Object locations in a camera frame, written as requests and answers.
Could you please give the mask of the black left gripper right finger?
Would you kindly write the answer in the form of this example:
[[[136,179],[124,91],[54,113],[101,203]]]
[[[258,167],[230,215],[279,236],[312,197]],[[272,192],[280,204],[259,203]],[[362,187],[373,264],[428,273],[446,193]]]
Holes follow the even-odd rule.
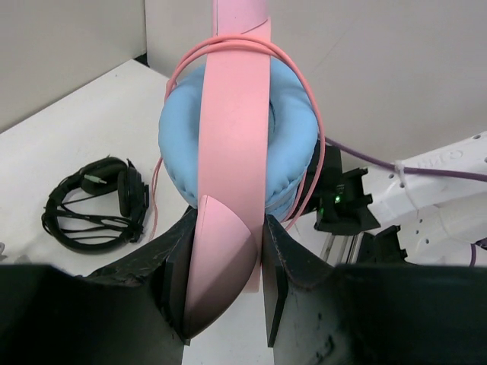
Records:
[[[486,270],[331,266],[272,216],[263,228],[267,344],[277,364],[484,364]]]

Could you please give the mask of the pink and blue cat-ear headphones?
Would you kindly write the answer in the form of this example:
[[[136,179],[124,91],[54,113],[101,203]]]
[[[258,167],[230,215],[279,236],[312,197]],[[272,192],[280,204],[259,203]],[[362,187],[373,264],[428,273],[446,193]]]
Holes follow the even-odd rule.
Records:
[[[208,328],[259,286],[266,215],[293,224],[325,134],[313,91],[271,41],[265,1],[216,1],[212,36],[167,82],[158,144],[164,167],[197,211],[182,332]]]

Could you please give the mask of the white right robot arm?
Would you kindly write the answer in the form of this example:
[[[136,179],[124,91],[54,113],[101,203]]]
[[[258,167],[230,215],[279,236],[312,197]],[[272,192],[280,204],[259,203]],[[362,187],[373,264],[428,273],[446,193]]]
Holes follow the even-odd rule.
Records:
[[[486,264],[486,135],[393,163],[342,170],[327,148],[315,227],[342,236],[340,262]]]

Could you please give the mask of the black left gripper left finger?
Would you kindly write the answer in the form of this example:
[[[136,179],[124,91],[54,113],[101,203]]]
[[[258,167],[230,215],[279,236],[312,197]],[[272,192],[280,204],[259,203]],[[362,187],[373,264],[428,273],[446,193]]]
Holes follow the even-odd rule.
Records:
[[[3,364],[179,364],[196,210],[82,277],[51,265],[1,266]]]

